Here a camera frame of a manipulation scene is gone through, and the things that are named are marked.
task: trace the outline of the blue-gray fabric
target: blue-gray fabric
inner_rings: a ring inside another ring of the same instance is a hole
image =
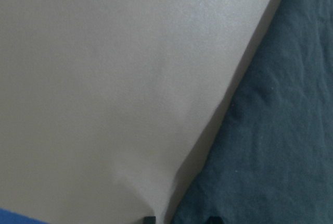
[[[333,0],[282,0],[172,224],[333,223]]]

